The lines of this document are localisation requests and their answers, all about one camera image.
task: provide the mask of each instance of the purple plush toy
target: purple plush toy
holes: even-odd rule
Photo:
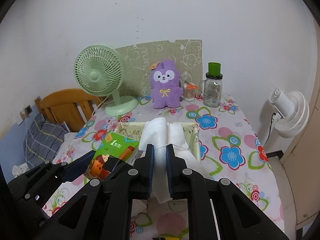
[[[179,87],[179,71],[172,60],[160,62],[150,74],[152,88],[151,98],[153,108],[177,108],[180,106],[180,96],[183,89]]]

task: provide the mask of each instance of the wall socket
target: wall socket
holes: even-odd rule
[[[23,120],[25,120],[26,117],[32,112],[32,108],[30,105],[28,105],[25,109],[22,109],[19,114],[17,114],[15,120],[18,125],[20,125]]]

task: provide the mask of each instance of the wooden bed frame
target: wooden bed frame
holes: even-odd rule
[[[89,95],[81,89],[65,89],[47,95],[44,99],[37,98],[35,103],[47,120],[52,123],[66,122],[73,132],[78,132],[86,120],[82,118],[77,105],[88,121],[93,113],[92,102],[98,106],[104,99]]]

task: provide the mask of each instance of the black cable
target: black cable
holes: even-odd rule
[[[271,122],[270,122],[270,129],[269,129],[269,135],[268,135],[268,138],[266,140],[266,142],[264,143],[264,145],[267,143],[267,141],[269,140],[269,137],[270,137],[270,133],[271,133],[271,126],[272,126],[272,119],[273,119],[273,116],[275,116],[276,113],[273,113],[272,116],[271,116]]]

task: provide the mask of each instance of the fan grille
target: fan grille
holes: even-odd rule
[[[281,94],[281,90],[279,88],[275,89],[270,95],[270,102],[271,103],[276,102],[279,99],[280,94]]]
[[[309,105],[304,96],[298,91],[290,92],[287,96],[294,104],[294,111],[275,125],[275,129],[283,138],[296,136],[302,131],[309,118]]]
[[[100,45],[84,49],[74,65],[77,83],[87,93],[107,96],[123,82],[123,66],[114,50]]]

